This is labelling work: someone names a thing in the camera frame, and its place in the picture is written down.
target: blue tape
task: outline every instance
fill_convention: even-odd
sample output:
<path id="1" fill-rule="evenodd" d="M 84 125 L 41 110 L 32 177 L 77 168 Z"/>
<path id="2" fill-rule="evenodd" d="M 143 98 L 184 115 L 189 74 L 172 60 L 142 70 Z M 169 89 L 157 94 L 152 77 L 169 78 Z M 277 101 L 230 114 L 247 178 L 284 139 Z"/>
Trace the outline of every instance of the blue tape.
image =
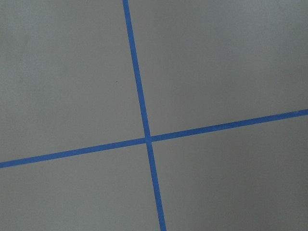
<path id="1" fill-rule="evenodd" d="M 93 147 L 88 147 L 88 148 L 80 148 L 80 149 L 75 149 L 75 150 L 70 150 L 70 151 L 65 151 L 65 152 L 60 152 L 60 153 L 39 155 L 39 156 L 34 156 L 34 157 L 29 157 L 29 158 L 24 158 L 24 159 L 1 162 L 0 168 L 13 167 L 17 165 L 25 165 L 25 164 L 59 159 L 59 158 L 64 158 L 64 157 L 69 157 L 69 156 L 74 156 L 74 155 L 82 155 L 82 154 L 94 153 L 94 152 L 99 152 L 99 151 L 105 151 L 105 150 L 110 150 L 110 149 L 115 149 L 115 148 L 123 148 L 123 147 L 133 146 L 133 145 L 142 144 L 142 143 L 145 143 L 145 138 L 103 144 L 103 145 L 98 145 L 98 146 L 93 146 Z"/>
<path id="2" fill-rule="evenodd" d="M 184 136 L 192 136 L 196 134 L 219 131 L 219 130 L 226 130 L 226 129 L 231 129 L 231 128 L 238 128 L 238 127 L 243 127 L 243 126 L 248 126 L 248 125 L 253 125 L 253 124 L 261 124 L 261 123 L 266 123 L 270 121 L 288 119 L 288 118 L 306 116 L 306 115 L 308 115 L 308 109 L 296 111 L 296 112 L 288 112 L 288 113 L 283 113 L 283 114 L 278 114 L 278 115 L 264 116 L 264 117 L 254 118 L 254 119 L 241 120 L 241 121 L 232 122 L 232 123 L 213 125 L 213 126 L 208 126 L 208 127 L 203 127 L 203 128 L 195 128 L 195 129 L 190 129 L 190 130 L 185 130 L 185 131 L 177 131 L 177 132 L 152 136 L 152 142 L 169 140 L 169 139 L 174 139 L 174 138 L 179 138 L 179 137 L 184 137 Z"/>
<path id="3" fill-rule="evenodd" d="M 295 112 L 283 113 L 279 115 L 270 115 L 270 116 L 259 117 L 259 118 L 254 118 L 254 119 L 241 120 L 241 121 L 232 122 L 232 123 L 219 124 L 219 125 L 213 125 L 213 126 L 208 126 L 208 127 L 203 127 L 203 128 L 195 128 L 195 129 L 190 129 L 190 130 L 185 130 L 185 131 L 177 131 L 177 132 L 152 136 L 151 141 L 152 142 L 164 141 L 164 140 L 169 140 L 169 139 L 174 139 L 174 138 L 179 138 L 179 137 L 184 137 L 184 136 L 192 136 L 192 135 L 197 135 L 197 134 L 202 134 L 202 133 L 207 133 L 207 132 L 226 130 L 226 129 L 231 129 L 231 128 L 249 126 L 253 124 L 260 124 L 260 123 L 266 123 L 266 122 L 271 122 L 271 121 L 276 121 L 276 120 L 294 118 L 298 116 L 307 116 L 307 115 L 308 115 L 308 109 L 301 110 L 301 111 L 295 111 Z M 82 154 L 88 154 L 88 153 L 93 153 L 93 152 L 105 151 L 105 150 L 115 149 L 115 148 L 128 147 L 128 146 L 148 143 L 147 140 L 148 138 L 147 139 L 140 138 L 140 139 L 134 139 L 134 140 L 129 140 L 129 141 L 121 141 L 121 142 L 103 144 L 103 145 L 98 145 L 98 146 L 93 146 L 93 147 L 88 147 L 88 148 L 75 149 L 75 150 L 70 150 L 70 151 L 65 151 L 65 152 L 60 152 L 60 153 L 53 153 L 53 154 L 34 156 L 34 157 L 29 157 L 29 158 L 24 158 L 24 159 L 0 162 L 0 168 L 13 167 L 17 165 L 25 165 L 25 164 L 41 162 L 41 161 L 46 161 L 46 160 L 53 160 L 53 159 L 58 159 L 58 158 L 64 158 L 64 157 L 69 157 L 69 156 L 74 156 L 74 155 L 82 155 Z"/>
<path id="4" fill-rule="evenodd" d="M 133 63 L 138 98 L 139 98 L 143 130 L 144 130 L 144 135 L 146 139 L 146 147 L 148 151 L 148 158 L 149 158 L 149 164 L 150 164 L 150 170 L 151 170 L 151 176 L 152 176 L 152 184 L 153 184 L 154 195 L 155 195 L 158 221 L 159 221 L 160 230 L 166 231 L 166 223 L 165 223 L 163 205 L 162 205 L 162 200 L 161 200 L 161 195 L 160 195 L 160 190 L 159 190 L 155 158 L 154 158 L 153 146 L 151 142 L 150 126 L 149 126 L 149 121 L 148 121 L 148 115 L 146 112 L 146 106 L 145 106 L 145 100 L 144 100 L 144 94 L 143 94 L 143 88 L 142 88 L 142 82 L 141 82 L 141 76 L 140 76 L 140 70 L 139 70 L 139 64 L 138 64 L 138 57 L 137 57 L 137 52 L 136 52 L 133 27 L 131 24 L 128 0 L 123 0 L 123 7 L 124 7 L 124 14 L 125 14 L 126 28 L 127 28 L 127 33 L 128 33 L 130 54 L 131 54 L 131 59 Z"/>

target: blue painter's tape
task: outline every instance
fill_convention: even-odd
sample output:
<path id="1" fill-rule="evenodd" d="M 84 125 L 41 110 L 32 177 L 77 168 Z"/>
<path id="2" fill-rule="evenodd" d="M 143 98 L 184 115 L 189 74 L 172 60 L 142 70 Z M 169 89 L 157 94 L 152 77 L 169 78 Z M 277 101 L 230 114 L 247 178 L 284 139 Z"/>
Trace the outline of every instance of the blue painter's tape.
<path id="1" fill-rule="evenodd" d="M 132 27 L 131 18 L 130 18 L 128 0 L 123 0 L 123 7 L 124 7 L 125 21 L 126 21 L 126 27 L 127 27 L 127 33 L 128 33 L 130 54 L 131 54 L 131 59 L 133 63 L 133 69 L 134 69 L 138 98 L 139 98 L 143 130 L 144 130 L 144 135 L 146 139 L 146 147 L 148 151 L 148 158 L 149 158 L 149 164 L 150 164 L 150 170 L 151 170 L 151 176 L 152 176 L 152 184 L 153 184 L 153 190 L 154 190 L 154 195 L 155 195 L 158 221 L 159 221 L 160 230 L 166 231 L 166 223 L 165 223 L 163 205 L 162 205 L 162 200 L 161 200 L 161 195 L 160 195 L 160 190 L 159 190 L 159 183 L 158 183 L 158 177 L 157 177 L 157 171 L 156 171 L 156 165 L 155 165 L 155 159 L 154 159 L 154 152 L 153 152 L 153 147 L 152 147 L 152 142 L 151 142 L 150 126 L 149 126 L 149 121 L 148 121 L 148 115 L 146 112 L 146 106 L 145 106 L 144 94 L 143 94 L 143 89 L 142 89 L 142 82 L 141 82 L 141 76 L 140 76 L 140 70 L 139 70 L 139 64 L 138 64 L 138 57 L 137 57 L 133 27 Z"/>
<path id="2" fill-rule="evenodd" d="M 64 158 L 64 157 L 69 157 L 69 156 L 74 156 L 74 155 L 94 153 L 94 152 L 99 152 L 99 151 L 115 149 L 115 148 L 133 146 L 133 145 L 142 144 L 142 143 L 145 143 L 145 138 L 103 144 L 103 145 L 98 145 L 98 146 L 93 146 L 93 147 L 88 147 L 88 148 L 80 148 L 80 149 L 75 149 L 75 150 L 70 150 L 70 151 L 65 151 L 65 152 L 60 152 L 60 153 L 39 155 L 39 156 L 34 156 L 34 157 L 29 157 L 29 158 L 24 158 L 24 159 L 1 162 L 0 168 L 13 167 L 17 165 L 25 165 L 25 164 L 59 159 L 59 158 Z"/>
<path id="3" fill-rule="evenodd" d="M 261 124 L 261 123 L 266 123 L 270 121 L 288 119 L 288 118 L 306 116 L 306 115 L 308 115 L 308 109 L 301 110 L 301 111 L 295 111 L 295 112 L 288 112 L 288 113 L 283 113 L 283 114 L 278 114 L 278 115 L 259 117 L 259 118 L 254 118 L 254 119 L 241 120 L 241 121 L 232 122 L 232 123 L 213 125 L 213 126 L 208 126 L 204 128 L 195 128 L 195 129 L 190 129 L 190 130 L 185 130 L 185 131 L 177 131 L 177 132 L 152 136 L 152 142 L 169 140 L 169 139 L 174 139 L 174 138 L 179 138 L 179 137 L 184 137 L 184 136 L 192 136 L 196 134 L 225 130 L 225 129 L 230 129 L 230 128 L 243 127 L 243 126 L 248 126 L 248 125 L 253 125 L 253 124 Z"/>

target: gray surface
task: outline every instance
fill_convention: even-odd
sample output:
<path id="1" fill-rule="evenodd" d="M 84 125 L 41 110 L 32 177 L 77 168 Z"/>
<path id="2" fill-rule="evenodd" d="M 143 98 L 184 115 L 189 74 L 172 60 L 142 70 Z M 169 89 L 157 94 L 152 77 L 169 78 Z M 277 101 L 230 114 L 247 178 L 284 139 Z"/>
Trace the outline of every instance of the gray surface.
<path id="1" fill-rule="evenodd" d="M 305 231 L 308 118 L 154 143 L 168 231 Z"/>
<path id="2" fill-rule="evenodd" d="M 143 137 L 122 1 L 0 1 L 0 161 Z"/>
<path id="3" fill-rule="evenodd" d="M 159 230 L 145 145 L 0 169 L 5 231 Z"/>
<path id="4" fill-rule="evenodd" d="M 130 0 L 154 135 L 306 109 L 308 1 Z"/>

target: gray floor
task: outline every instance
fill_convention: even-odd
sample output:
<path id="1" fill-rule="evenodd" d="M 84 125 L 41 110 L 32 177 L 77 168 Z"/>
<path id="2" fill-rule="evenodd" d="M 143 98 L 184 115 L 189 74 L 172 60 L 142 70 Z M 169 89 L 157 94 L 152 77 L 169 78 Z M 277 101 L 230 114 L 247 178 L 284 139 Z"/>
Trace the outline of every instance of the gray floor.
<path id="1" fill-rule="evenodd" d="M 130 0 L 152 135 L 308 109 L 308 2 Z M 0 162 L 144 137 L 121 0 L 0 1 Z M 308 119 L 154 142 L 168 231 L 308 227 Z M 0 169 L 6 231 L 158 231 L 144 144 Z"/>

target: floor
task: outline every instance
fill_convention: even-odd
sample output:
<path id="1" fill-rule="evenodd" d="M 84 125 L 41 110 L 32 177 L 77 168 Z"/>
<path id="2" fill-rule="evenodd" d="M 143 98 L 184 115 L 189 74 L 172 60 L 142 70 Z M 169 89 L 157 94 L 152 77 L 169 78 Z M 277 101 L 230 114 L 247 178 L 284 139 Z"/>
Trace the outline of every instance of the floor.
<path id="1" fill-rule="evenodd" d="M 304 231 L 308 2 L 2 0 L 6 231 Z"/>

